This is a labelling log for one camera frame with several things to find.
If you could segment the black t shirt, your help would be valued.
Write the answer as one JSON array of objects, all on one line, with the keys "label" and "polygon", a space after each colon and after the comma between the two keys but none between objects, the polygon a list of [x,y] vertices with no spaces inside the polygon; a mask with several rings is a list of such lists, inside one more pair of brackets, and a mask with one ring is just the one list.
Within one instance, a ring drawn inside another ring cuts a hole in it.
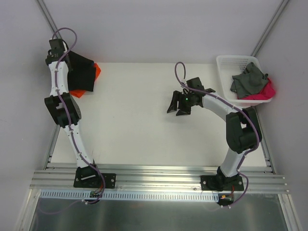
[{"label": "black t shirt", "polygon": [[93,92],[96,78],[95,62],[73,51],[68,54],[70,69],[68,72],[68,88]]}]

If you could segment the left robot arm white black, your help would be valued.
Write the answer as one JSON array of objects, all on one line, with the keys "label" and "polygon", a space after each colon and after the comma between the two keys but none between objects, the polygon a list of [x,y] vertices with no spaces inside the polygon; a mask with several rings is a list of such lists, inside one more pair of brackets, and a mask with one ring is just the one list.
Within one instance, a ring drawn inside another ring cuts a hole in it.
[{"label": "left robot arm white black", "polygon": [[86,151],[79,126],[81,111],[69,92],[70,83],[80,81],[82,87],[93,84],[96,68],[93,61],[71,51],[63,39],[52,38],[49,44],[51,48],[45,62],[51,73],[51,92],[44,103],[72,146],[77,162],[74,187],[96,187],[101,175],[95,169],[93,157]]}]

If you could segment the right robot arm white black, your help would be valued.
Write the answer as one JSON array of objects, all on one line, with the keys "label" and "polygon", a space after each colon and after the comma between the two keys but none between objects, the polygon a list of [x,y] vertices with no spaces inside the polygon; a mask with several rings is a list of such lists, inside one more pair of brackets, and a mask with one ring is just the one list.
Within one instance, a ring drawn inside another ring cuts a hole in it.
[{"label": "right robot arm white black", "polygon": [[183,84],[182,91],[173,91],[168,113],[177,116],[191,114],[193,106],[210,110],[226,124],[228,151],[216,175],[202,176],[201,184],[212,191],[243,191],[239,168],[248,153],[258,148],[262,140],[256,111],[253,107],[241,108],[221,98],[213,89],[205,89],[196,77]]}]

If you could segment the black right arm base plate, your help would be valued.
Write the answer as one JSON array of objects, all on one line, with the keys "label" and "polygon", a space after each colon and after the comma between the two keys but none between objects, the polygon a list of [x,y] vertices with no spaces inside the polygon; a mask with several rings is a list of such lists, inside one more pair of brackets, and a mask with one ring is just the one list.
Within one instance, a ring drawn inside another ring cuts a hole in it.
[{"label": "black right arm base plate", "polygon": [[239,174],[232,177],[219,174],[201,175],[200,184],[203,191],[244,191],[243,179]]}]

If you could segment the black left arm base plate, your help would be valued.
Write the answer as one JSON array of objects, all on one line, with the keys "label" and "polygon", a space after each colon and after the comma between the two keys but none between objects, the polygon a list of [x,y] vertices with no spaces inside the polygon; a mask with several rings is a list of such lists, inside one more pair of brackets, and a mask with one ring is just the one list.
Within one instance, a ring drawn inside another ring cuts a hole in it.
[{"label": "black left arm base plate", "polygon": [[[116,174],[115,173],[103,173],[106,189],[114,189],[116,184]],[[75,180],[73,183],[74,188],[100,188],[102,184],[102,178],[98,175],[91,175],[90,177],[81,179],[81,175],[76,173]]]}]

